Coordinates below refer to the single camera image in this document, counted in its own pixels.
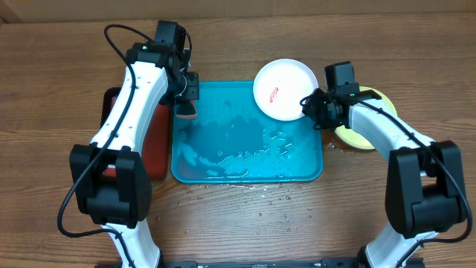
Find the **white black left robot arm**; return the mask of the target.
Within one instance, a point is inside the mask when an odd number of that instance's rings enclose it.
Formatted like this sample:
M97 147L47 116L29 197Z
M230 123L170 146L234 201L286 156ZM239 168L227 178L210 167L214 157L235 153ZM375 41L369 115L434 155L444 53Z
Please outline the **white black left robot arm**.
M198 74L189 72L190 48L171 43L136 43L123 56L123 85L106 120L88 145L74 145L70 168L81 213L107 233L122 267L159 267L161 251L147 215L152 183L142 151L157 106L189 107L198 97Z

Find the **yellow plate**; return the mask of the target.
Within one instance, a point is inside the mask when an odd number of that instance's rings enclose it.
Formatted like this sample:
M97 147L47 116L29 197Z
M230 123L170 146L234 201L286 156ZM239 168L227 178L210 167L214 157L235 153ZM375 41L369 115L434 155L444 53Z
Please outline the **yellow plate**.
M372 90L377 93L382 100L385 102L388 109L394 114L397 115L397 111L391 100L382 92L377 89L373 89L366 86L360 86L360 91ZM347 129L345 126L340 126L335 129L334 133L347 145L351 147L360 149L360 150L374 150L375 147L362 135L356 133L351 129Z

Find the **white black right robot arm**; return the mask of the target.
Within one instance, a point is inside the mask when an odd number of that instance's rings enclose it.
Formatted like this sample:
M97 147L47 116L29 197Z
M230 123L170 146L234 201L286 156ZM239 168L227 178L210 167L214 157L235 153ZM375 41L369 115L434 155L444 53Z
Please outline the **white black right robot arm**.
M387 225L354 267L405 267L427 243L458 243L472 231L463 167L453 141L436 142L394 115L373 90L341 95L316 89L300 101L315 130L344 126L387 161Z

